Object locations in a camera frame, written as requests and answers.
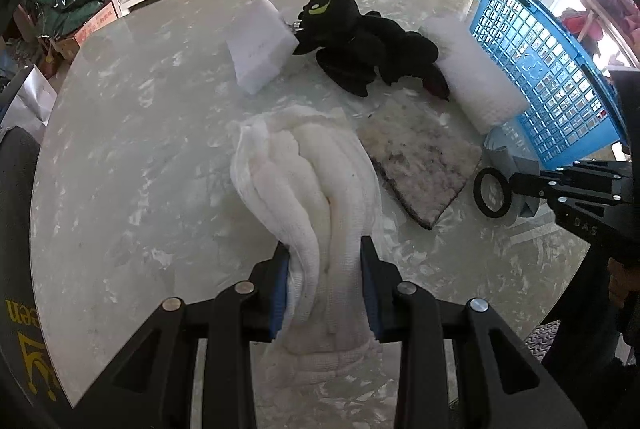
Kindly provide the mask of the clothes drying rack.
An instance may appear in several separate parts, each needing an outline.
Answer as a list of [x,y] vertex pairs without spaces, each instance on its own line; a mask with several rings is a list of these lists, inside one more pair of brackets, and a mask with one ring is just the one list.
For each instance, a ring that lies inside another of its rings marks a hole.
[[633,0],[579,0],[618,44],[631,67],[639,68],[639,7]]

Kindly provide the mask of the grey fuzzy mat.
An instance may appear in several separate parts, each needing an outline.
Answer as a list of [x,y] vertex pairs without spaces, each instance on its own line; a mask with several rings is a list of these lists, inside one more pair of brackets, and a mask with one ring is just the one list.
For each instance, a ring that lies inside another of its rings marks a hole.
[[399,206],[428,231],[482,161],[480,137],[468,119],[401,93],[369,111],[357,135]]

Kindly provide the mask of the large white foam block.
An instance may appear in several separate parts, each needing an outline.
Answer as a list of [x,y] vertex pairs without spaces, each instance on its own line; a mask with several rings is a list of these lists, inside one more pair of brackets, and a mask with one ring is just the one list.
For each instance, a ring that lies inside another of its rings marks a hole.
[[438,47],[436,66],[466,118],[487,134],[522,115],[528,100],[483,50],[469,27],[452,16],[430,16],[419,29]]

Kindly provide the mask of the cardboard box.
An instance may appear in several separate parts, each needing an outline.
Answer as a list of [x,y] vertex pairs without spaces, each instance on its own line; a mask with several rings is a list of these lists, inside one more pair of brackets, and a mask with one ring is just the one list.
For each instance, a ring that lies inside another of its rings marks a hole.
[[88,22],[85,22],[77,30],[69,33],[61,39],[49,40],[49,50],[52,54],[59,55],[67,62],[73,62],[82,45],[96,31],[109,25],[117,19],[115,7],[112,2],[108,2]]

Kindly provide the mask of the white towel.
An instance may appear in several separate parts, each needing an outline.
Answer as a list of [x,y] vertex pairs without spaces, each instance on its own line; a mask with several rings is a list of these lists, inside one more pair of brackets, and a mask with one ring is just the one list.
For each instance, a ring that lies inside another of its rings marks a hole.
[[283,325],[259,364],[265,383],[348,374],[373,345],[360,241],[381,240],[383,213],[378,177],[344,112],[294,105],[241,122],[230,176],[290,252]]

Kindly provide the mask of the white paper bag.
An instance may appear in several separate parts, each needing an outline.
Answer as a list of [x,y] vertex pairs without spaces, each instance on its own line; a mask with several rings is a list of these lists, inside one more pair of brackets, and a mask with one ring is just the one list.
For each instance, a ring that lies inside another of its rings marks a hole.
[[22,68],[1,92],[1,129],[18,126],[41,144],[57,97],[37,66]]

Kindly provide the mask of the grey queen print shirt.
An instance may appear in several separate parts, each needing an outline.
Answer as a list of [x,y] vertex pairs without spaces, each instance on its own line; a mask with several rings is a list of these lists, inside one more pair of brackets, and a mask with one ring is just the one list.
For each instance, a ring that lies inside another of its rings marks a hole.
[[29,218],[39,144],[1,131],[1,426],[62,428],[68,403],[43,341],[32,289]]

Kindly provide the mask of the blue plastic laundry basket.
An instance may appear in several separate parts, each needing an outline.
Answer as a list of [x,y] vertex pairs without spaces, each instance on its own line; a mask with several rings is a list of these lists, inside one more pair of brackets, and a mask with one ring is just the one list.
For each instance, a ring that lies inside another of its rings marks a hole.
[[470,30],[525,96],[516,121],[542,167],[628,142],[613,85],[544,4],[480,0]]

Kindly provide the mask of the light blue plastic container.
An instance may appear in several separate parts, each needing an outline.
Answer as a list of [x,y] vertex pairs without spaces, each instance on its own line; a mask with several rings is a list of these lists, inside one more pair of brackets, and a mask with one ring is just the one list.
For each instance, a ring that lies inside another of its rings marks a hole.
[[[507,180],[515,173],[540,175],[540,163],[525,145],[495,128],[487,134],[483,144],[485,158],[491,168],[497,169]],[[513,224],[518,218],[533,218],[539,209],[541,198],[510,193],[511,204],[504,216],[504,224]]]

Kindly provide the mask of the black dragon plush toy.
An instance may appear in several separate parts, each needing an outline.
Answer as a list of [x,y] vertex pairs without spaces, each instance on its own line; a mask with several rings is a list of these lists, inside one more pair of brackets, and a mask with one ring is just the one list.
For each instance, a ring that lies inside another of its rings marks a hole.
[[430,94],[448,100],[448,83],[436,66],[437,45],[377,11],[362,14],[356,0],[309,0],[297,16],[296,55],[316,54],[324,73],[356,97],[380,78],[391,86],[416,78]]

